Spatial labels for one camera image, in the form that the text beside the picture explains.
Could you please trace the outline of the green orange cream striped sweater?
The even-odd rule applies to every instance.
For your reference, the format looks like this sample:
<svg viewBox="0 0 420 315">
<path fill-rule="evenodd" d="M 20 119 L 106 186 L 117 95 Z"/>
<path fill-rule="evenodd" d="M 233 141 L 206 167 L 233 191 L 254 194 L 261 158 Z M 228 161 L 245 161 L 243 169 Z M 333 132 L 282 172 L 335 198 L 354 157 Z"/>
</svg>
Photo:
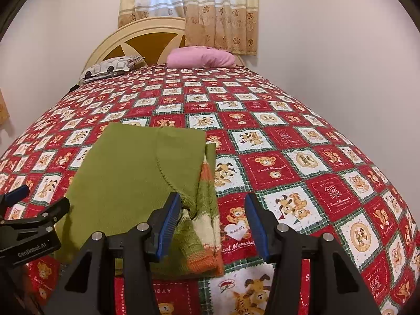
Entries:
<svg viewBox="0 0 420 315">
<path fill-rule="evenodd" d="M 145 222 L 176 192 L 181 218 L 168 255 L 152 272 L 164 278 L 222 275 L 215 168 L 216 146 L 202 130 L 108 124 L 65 192 L 70 210 L 56 227 L 56 260 L 69 264 L 96 231 L 117 235 Z"/>
</svg>

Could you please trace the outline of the beige side window curtain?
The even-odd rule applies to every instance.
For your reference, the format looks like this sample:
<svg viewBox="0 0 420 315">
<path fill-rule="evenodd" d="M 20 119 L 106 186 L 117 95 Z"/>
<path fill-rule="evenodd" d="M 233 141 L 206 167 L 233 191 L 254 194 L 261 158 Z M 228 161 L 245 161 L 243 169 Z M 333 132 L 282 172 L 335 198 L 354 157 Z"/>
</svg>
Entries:
<svg viewBox="0 0 420 315">
<path fill-rule="evenodd" d="M 2 92 L 0 91 L 0 125 L 8 121 L 9 118 L 10 118 L 10 114 L 6 106 L 6 102 L 4 100 Z"/>
</svg>

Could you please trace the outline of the red teddy bear patchwork bedspread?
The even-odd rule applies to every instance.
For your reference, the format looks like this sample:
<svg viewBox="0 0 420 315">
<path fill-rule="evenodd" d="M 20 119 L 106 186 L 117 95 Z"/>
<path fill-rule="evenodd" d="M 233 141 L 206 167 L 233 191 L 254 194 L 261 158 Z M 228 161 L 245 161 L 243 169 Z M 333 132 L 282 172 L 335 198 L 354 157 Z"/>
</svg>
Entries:
<svg viewBox="0 0 420 315">
<path fill-rule="evenodd" d="M 397 314 L 419 281 L 419 229 L 390 180 L 349 139 L 244 67 L 151 67 L 80 86 L 38 118 L 1 157 L 1 190 L 29 197 L 11 219 L 60 198 L 110 122 L 188 127 L 216 146 L 215 187 L 225 274 L 157 282 L 163 314 L 257 314 L 274 269 L 260 260 L 243 199 L 258 195 L 281 223 L 331 232 L 382 314 Z"/>
</svg>

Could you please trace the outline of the white car print pillow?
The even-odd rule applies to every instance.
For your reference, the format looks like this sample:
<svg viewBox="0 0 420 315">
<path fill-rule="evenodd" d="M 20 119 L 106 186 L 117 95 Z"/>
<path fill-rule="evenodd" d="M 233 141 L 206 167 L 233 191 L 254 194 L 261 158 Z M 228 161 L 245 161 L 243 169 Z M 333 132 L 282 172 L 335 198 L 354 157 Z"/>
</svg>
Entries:
<svg viewBox="0 0 420 315">
<path fill-rule="evenodd" d="M 79 83 L 85 84 L 94 80 L 115 77 L 141 67 L 147 67 L 147 63 L 141 55 L 110 58 L 85 69 L 80 76 Z"/>
</svg>

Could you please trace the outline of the pink pillow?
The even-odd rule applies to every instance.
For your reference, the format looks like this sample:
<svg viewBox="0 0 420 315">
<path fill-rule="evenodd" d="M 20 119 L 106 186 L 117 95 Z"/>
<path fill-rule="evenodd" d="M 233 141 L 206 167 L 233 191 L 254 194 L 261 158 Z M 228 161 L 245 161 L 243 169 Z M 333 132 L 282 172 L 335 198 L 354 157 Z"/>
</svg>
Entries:
<svg viewBox="0 0 420 315">
<path fill-rule="evenodd" d="M 167 67 L 184 68 L 232 68 L 236 57 L 225 51 L 206 46 L 175 48 L 167 56 Z"/>
</svg>

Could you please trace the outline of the cream and brown headboard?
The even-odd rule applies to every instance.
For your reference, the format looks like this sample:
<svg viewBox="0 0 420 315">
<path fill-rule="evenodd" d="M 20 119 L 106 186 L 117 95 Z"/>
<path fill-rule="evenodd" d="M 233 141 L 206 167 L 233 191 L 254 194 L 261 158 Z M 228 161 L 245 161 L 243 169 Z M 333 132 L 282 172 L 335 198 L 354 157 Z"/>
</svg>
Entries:
<svg viewBox="0 0 420 315">
<path fill-rule="evenodd" d="M 90 55 L 83 71 L 103 60 L 128 55 L 141 55 L 147 65 L 164 64 L 172 50 L 183 47 L 187 47 L 185 19 L 173 16 L 141 19 L 108 36 Z M 240 55 L 234 56 L 236 66 L 245 65 Z"/>
</svg>

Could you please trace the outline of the beige floral window curtain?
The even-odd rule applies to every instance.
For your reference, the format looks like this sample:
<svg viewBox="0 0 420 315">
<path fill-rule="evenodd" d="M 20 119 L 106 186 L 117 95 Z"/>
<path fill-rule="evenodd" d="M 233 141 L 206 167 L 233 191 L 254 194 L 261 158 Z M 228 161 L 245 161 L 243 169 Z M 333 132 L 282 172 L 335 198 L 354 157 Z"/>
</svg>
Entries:
<svg viewBox="0 0 420 315">
<path fill-rule="evenodd" d="M 259 0 L 120 0 L 118 26 L 150 17 L 180 17 L 188 46 L 256 55 Z"/>
</svg>

